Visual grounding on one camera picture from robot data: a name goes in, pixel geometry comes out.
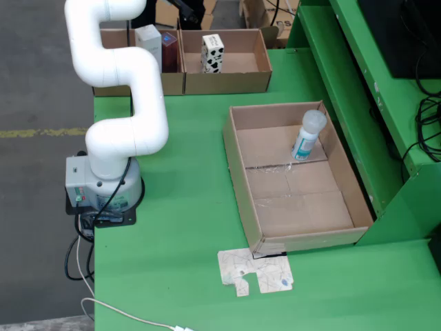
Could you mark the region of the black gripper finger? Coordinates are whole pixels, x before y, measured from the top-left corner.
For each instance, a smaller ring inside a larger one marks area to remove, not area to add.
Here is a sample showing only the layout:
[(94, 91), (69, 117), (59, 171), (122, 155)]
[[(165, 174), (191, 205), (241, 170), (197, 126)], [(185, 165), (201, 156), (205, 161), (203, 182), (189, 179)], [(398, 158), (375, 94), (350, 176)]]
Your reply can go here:
[(183, 0), (172, 0), (172, 5), (178, 9), (180, 18), (191, 23), (198, 23), (195, 11)]

